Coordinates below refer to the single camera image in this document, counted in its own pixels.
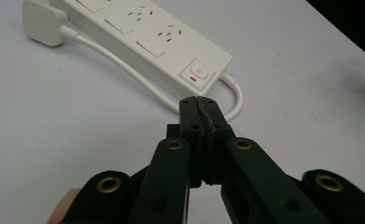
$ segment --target power strip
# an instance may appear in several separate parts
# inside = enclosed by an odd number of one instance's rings
[[[206,95],[232,56],[148,0],[49,0],[177,100]]]

